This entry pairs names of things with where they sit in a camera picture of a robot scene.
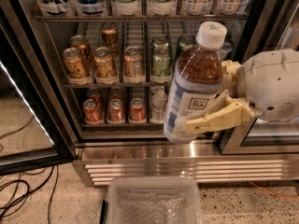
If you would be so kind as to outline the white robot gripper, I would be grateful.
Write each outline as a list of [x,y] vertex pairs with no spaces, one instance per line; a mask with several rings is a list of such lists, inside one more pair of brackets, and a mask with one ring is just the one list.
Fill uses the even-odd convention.
[[[224,91],[203,115],[177,118],[175,124],[182,131],[199,134],[227,130],[254,116],[264,121],[292,120],[299,116],[298,51],[264,51],[242,65],[227,60],[221,66]],[[236,92],[238,98],[232,98]]]

